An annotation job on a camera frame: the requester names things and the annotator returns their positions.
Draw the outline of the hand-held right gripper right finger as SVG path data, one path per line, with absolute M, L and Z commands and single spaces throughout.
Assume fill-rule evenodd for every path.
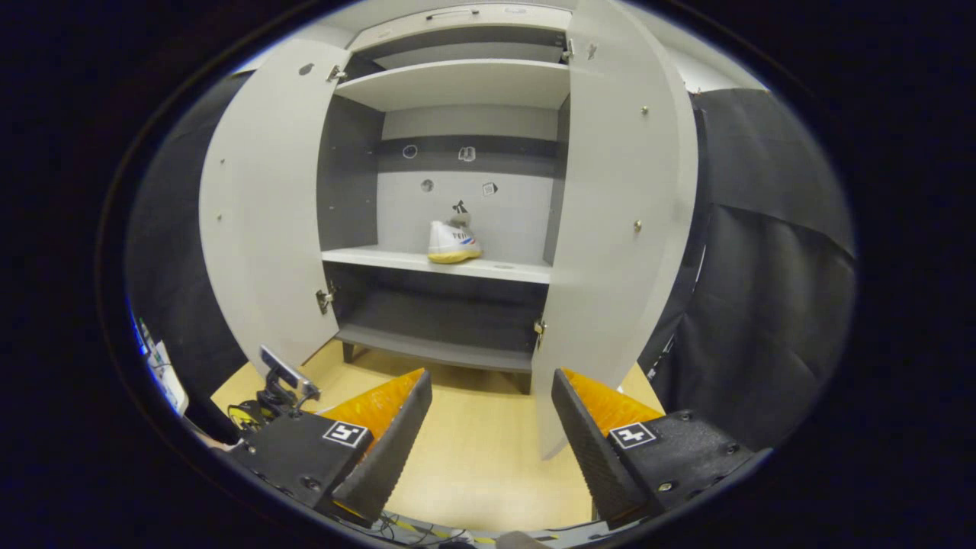
M 599 520 L 655 520 L 728 489 L 769 458 L 697 411 L 662 413 L 559 368 L 551 399 Z

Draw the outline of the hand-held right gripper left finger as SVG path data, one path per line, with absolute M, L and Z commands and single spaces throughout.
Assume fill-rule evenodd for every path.
M 304 507 L 371 527 L 431 402 L 430 373 L 419 368 L 324 413 L 288 411 L 247 435 L 230 458 Z

